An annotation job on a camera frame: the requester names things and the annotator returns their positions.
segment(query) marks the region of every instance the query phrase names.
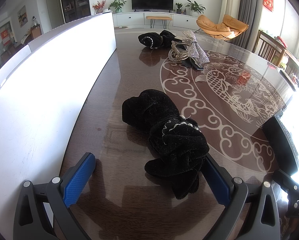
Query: plant pot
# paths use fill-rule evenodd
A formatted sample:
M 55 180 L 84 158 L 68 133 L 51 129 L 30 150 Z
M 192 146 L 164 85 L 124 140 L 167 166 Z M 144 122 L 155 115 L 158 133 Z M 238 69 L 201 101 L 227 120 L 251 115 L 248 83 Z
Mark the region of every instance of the plant pot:
M 191 16 L 194 16 L 194 17 L 197 18 L 199 15 L 200 15 L 199 12 L 196 12 L 196 11 L 191 10 Z

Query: door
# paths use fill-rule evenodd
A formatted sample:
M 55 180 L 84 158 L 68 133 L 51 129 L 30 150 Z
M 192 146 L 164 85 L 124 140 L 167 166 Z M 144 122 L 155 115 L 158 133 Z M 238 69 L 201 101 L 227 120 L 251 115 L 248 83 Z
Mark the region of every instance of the door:
M 57 0 L 46 0 L 46 3 L 52 29 L 61 26 L 62 21 L 58 10 Z

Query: red berry plant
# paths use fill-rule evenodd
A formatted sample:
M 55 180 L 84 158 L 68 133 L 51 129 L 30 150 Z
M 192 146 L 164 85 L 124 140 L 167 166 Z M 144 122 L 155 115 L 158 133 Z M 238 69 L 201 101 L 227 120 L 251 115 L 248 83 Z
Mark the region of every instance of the red berry plant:
M 100 3 L 99 1 L 97 1 L 97 4 L 93 4 L 93 8 L 95 11 L 101 12 L 105 6 L 106 0 L 102 1 L 102 3 Z

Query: rhinestone bow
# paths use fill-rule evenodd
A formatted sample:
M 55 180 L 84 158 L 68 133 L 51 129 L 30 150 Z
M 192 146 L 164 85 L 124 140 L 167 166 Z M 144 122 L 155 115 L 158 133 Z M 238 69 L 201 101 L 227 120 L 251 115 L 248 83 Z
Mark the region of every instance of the rhinestone bow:
M 185 36 L 176 36 L 175 39 L 179 39 L 182 42 L 189 44 L 187 56 L 197 58 L 200 62 L 200 65 L 209 62 L 206 53 L 199 46 L 195 34 L 192 31 L 183 31 L 182 33 Z

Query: wooden chair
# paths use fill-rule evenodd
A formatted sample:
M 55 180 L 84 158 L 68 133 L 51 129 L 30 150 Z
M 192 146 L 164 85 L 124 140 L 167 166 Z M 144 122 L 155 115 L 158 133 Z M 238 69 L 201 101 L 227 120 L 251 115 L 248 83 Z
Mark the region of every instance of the wooden chair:
M 262 43 L 258 55 L 278 67 L 281 64 L 286 48 L 267 33 L 259 31 L 258 39 L 253 49 L 255 54 L 260 40 Z
M 256 54 L 256 51 L 258 51 L 257 55 L 271 62 L 273 65 L 282 68 L 287 75 L 294 73 L 299 79 L 299 61 L 287 48 L 270 35 L 259 31 L 253 53 Z M 281 62 L 285 54 L 288 56 L 288 63 L 286 67 L 282 67 Z

